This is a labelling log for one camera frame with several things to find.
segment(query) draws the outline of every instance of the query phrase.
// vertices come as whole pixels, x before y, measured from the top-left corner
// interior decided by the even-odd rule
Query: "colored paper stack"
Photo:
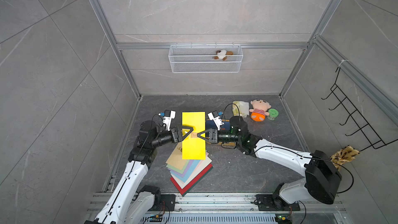
[[[213,168],[207,152],[205,160],[182,159],[182,143],[177,144],[166,163],[172,176],[170,180],[182,196]]]

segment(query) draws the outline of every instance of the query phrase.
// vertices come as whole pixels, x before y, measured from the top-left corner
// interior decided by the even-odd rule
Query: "purple paper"
[[[178,172],[176,172],[175,170],[172,170],[172,169],[170,169],[170,168],[168,168],[168,169],[169,169],[170,171],[173,171],[175,174],[179,175],[180,177],[184,177],[185,174],[187,173],[187,171],[189,170],[189,167],[191,167],[192,163],[193,163],[193,159],[191,159],[191,161],[188,162],[188,164],[187,164],[187,166],[185,167],[185,170],[184,170],[184,172],[183,172],[182,174],[181,174],[181,173],[178,173]]]

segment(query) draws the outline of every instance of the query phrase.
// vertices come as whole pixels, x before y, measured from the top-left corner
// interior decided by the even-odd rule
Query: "jar lid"
[[[269,112],[269,115],[274,118],[278,117],[278,115],[279,115],[279,112],[273,108],[269,109],[268,112]]]

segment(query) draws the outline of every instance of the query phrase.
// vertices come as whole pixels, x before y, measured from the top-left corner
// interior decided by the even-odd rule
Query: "striped shirt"
[[[260,113],[260,114],[262,114],[264,116],[266,115],[266,112],[264,110],[261,110],[261,109],[254,109],[253,112]]]

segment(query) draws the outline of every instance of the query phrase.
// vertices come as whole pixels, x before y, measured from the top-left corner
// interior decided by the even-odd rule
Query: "green container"
[[[268,112],[269,112],[269,115],[267,116],[267,118],[271,121],[273,121],[279,115],[279,112],[273,108],[269,109]]]

